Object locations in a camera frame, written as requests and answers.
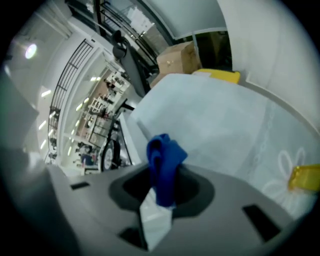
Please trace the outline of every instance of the black chair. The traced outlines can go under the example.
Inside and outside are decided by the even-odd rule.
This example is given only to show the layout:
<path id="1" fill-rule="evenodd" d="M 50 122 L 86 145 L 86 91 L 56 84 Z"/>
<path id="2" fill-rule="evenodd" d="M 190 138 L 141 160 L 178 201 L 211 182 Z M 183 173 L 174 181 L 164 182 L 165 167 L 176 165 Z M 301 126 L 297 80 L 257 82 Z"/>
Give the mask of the black chair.
<path id="1" fill-rule="evenodd" d="M 111 43 L 113 44 L 114 57 L 120 61 L 128 74 L 136 93 L 140 97 L 144 97 L 150 91 L 147 78 L 155 71 L 154 67 L 148 66 L 129 41 L 121 36 L 120 30 L 113 33 Z"/>

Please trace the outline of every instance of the yellow object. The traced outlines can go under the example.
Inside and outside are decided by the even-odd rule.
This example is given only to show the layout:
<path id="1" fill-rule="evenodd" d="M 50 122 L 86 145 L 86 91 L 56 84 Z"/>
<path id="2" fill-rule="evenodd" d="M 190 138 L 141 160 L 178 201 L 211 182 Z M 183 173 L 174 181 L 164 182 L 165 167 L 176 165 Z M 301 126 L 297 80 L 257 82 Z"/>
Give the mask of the yellow object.
<path id="1" fill-rule="evenodd" d="M 302 165 L 293 168 L 288 182 L 289 190 L 295 188 L 320 191 L 320 164 Z"/>
<path id="2" fill-rule="evenodd" d="M 224 71 L 224 70 L 218 70 L 218 69 L 201 68 L 201 69 L 198 69 L 193 74 L 196 75 L 198 72 L 210 73 L 210 75 L 208 75 L 208 77 L 210 78 L 225 80 L 234 84 L 237 84 L 240 80 L 240 72 L 238 71 L 232 72 L 232 71 Z"/>

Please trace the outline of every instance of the cardboard box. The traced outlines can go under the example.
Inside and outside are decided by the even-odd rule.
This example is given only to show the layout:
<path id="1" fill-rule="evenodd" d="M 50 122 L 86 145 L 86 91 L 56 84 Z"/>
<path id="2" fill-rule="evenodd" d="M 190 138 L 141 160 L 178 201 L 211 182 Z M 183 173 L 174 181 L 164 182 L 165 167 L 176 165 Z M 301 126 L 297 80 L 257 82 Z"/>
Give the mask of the cardboard box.
<path id="1" fill-rule="evenodd" d="M 162 78 L 164 78 L 167 74 L 158 74 L 155 79 L 150 83 L 150 88 L 152 89 Z"/>
<path id="2" fill-rule="evenodd" d="M 169 46 L 156 61 L 161 74 L 192 74 L 201 66 L 193 41 Z"/>

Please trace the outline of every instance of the yellow clip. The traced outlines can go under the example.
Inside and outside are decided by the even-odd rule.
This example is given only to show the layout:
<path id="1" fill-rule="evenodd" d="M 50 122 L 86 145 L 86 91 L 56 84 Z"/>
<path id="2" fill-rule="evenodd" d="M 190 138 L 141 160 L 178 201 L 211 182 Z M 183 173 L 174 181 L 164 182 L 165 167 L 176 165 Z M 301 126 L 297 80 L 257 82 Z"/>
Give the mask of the yellow clip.
<path id="1" fill-rule="evenodd" d="M 288 181 L 288 189 L 294 190 L 295 188 L 320 191 L 320 164 L 294 167 Z"/>

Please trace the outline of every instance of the blue towel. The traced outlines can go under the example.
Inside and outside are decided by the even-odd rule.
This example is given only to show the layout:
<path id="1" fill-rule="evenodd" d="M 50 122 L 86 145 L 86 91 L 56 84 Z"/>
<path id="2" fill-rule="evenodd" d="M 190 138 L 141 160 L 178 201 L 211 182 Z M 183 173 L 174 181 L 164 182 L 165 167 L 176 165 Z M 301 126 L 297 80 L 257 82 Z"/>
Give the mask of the blue towel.
<path id="1" fill-rule="evenodd" d="M 168 134 L 153 137 L 147 147 L 150 183 L 155 188 L 156 203 L 170 207 L 175 202 L 176 168 L 186 158 L 187 153 Z"/>

